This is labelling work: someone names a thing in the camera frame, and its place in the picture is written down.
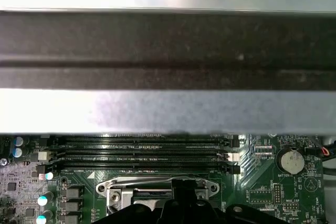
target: metal bracket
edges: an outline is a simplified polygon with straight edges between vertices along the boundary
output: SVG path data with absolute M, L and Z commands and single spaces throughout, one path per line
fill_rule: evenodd
M 96 186 L 96 192 L 107 197 L 109 189 L 136 188 L 141 185 L 168 184 L 173 179 L 195 180 L 199 188 L 208 189 L 209 197 L 219 192 L 219 184 L 207 179 L 189 176 L 119 176 L 106 180 Z

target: green circuit board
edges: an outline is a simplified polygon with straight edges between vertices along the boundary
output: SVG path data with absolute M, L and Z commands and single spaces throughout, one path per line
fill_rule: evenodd
M 145 151 L 152 150 L 154 146 L 157 151 L 162 152 L 165 151 L 165 148 L 168 151 L 174 147 L 172 142 L 166 142 L 166 145 L 162 144 L 164 142 L 161 136 L 158 135 L 142 137 L 153 140 L 160 138 L 157 144 L 153 144 L 153 142 L 145 144 Z M 216 135 L 208 136 L 208 138 L 217 137 Z M 232 135 L 220 137 L 232 139 Z M 12 137 L 6 137 L 6 139 L 12 141 Z M 38 144 L 39 137 L 30 137 L 30 154 L 26 157 L 13 159 L 12 164 L 0 170 L 2 202 L 6 198 L 7 202 L 12 202 L 11 204 L 7 204 L 8 206 L 11 205 L 17 208 L 13 218 L 17 218 L 25 224 L 33 224 L 37 215 L 49 209 L 54 213 L 51 221 L 55 224 L 60 223 L 58 218 L 58 213 L 60 212 L 60 191 L 64 183 L 66 183 L 70 187 L 83 187 L 81 217 L 78 224 L 90 224 L 107 215 L 106 198 L 96 192 L 97 184 L 105 180 L 118 176 L 190 175 L 205 178 L 219 184 L 219 193 L 211 197 L 210 200 L 215 202 L 223 211 L 231 204 L 246 204 L 289 223 L 325 223 L 321 159 L 312 155 L 304 155 L 304 169 L 295 175 L 280 170 L 276 162 L 278 153 L 289 146 L 298 149 L 314 147 L 307 136 L 240 135 L 239 147 L 225 147 L 231 152 L 239 153 L 239 161 L 235 163 L 231 162 L 231 164 L 240 166 L 240 174 L 230 174 L 211 167 L 207 167 L 207 169 L 190 169 L 184 166 L 175 167 L 173 163 L 170 163 L 169 157 L 162 162 L 162 164 L 166 164 L 163 167 L 158 166 L 147 169 L 95 166 L 94 162 L 101 163 L 102 159 L 99 159 L 99 156 L 94 157 L 94 155 L 83 157 L 81 152 L 91 151 L 94 148 L 95 152 L 104 153 L 107 150 L 118 149 L 120 151 L 127 148 L 125 147 L 126 145 L 120 147 L 114 144 L 101 144 L 99 139 L 95 138 L 91 142 L 90 137 L 78 137 L 74 138 L 71 143 L 63 144 L 61 148 L 67 150 L 65 152 L 71 152 L 73 148 L 79 149 L 79 147 L 82 151 L 66 156 L 63 159 L 63 161 L 66 160 L 66 163 L 64 166 L 60 166 L 61 168 L 57 175 L 51 180 L 45 180 L 41 176 L 34 179 L 29 177 L 34 172 L 34 167 L 40 164 L 40 161 L 34 163 L 31 157 L 41 150 Z M 201 145 L 192 141 L 190 141 L 190 145 L 184 148 L 185 151 L 186 148 L 188 148 L 188 151 L 200 150 L 202 148 L 204 148 L 203 150 L 212 151 L 217 149 L 216 146 L 212 146 L 211 144 Z M 196 162 L 202 157 L 197 156 L 197 152 L 195 152 L 195 155 L 181 158 L 186 158 L 190 164 L 193 164 L 193 159 Z M 20 183 L 21 185 L 29 183 L 30 186 L 22 186 L 21 191 L 19 191 L 19 187 L 17 187 L 16 191 L 6 191 L 5 184 L 8 184 L 9 178 L 4 174 L 10 173 L 13 173 L 13 178 L 15 178 L 11 181 Z M 41 207 L 35 202 L 37 197 L 46 191 L 52 191 L 55 194 L 56 200 Z M 27 208 L 35 210 L 33 217 L 25 216 Z M 3 213 L 6 211 L 3 205 L 0 208 L 0 214 L 1 211 Z

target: capacitor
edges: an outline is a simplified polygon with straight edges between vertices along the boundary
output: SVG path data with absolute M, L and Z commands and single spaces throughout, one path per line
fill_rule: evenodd
M 29 150 L 27 148 L 15 148 L 13 150 L 13 157 L 18 158 L 18 157 L 25 157 L 29 154 Z
M 281 171 L 295 175 L 304 169 L 305 159 L 299 150 L 284 148 L 278 152 L 276 164 Z
M 26 144 L 29 143 L 29 139 L 28 138 L 23 138 L 21 136 L 17 136 L 15 139 L 14 139 L 14 145 L 16 147 L 20 147 L 20 146 L 24 146 Z
M 48 173 L 45 175 L 46 180 L 52 180 L 52 179 L 54 179 L 56 176 L 57 176 L 57 173 L 56 173 L 56 172 L 48 172 Z
M 43 194 L 42 196 L 38 197 L 37 203 L 39 204 L 39 206 L 43 207 L 46 204 L 52 202 L 53 199 L 54 199 L 54 194 L 52 192 L 48 191 L 45 194 Z
M 52 216 L 53 213 L 50 210 L 46 210 L 36 218 L 36 224 L 46 224 L 53 218 Z

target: electrolytic capacitor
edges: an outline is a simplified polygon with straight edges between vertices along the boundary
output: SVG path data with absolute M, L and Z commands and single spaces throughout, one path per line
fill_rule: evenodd
M 52 216 L 53 213 L 50 210 L 46 210 L 36 218 L 36 224 L 46 224 L 53 218 Z
M 43 207 L 46 204 L 52 202 L 53 199 L 54 199 L 54 194 L 52 192 L 48 191 L 45 194 L 43 194 L 42 196 L 38 197 L 37 203 L 39 204 L 39 206 Z
M 26 144 L 29 143 L 29 139 L 27 137 L 23 138 L 21 136 L 17 136 L 15 139 L 14 139 L 14 145 L 16 147 L 20 147 L 20 146 L 24 146 Z
M 18 157 L 25 157 L 29 154 L 29 150 L 27 148 L 15 148 L 13 150 L 13 157 L 18 158 Z
M 48 173 L 45 175 L 46 180 L 52 180 L 52 179 L 54 179 L 56 176 L 57 176 L 57 173 L 56 173 L 56 172 L 48 172 Z

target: chip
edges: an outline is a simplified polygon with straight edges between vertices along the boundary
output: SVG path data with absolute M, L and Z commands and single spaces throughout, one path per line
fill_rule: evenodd
M 16 190 L 16 183 L 8 183 L 7 184 L 7 191 L 15 191 Z
M 35 209 L 34 208 L 27 208 L 26 209 L 26 217 L 34 217 L 35 216 Z
M 14 215 L 15 213 L 16 213 L 15 207 L 7 209 L 7 215 Z
M 31 154 L 30 161 L 31 162 L 38 162 L 38 154 L 37 153 Z

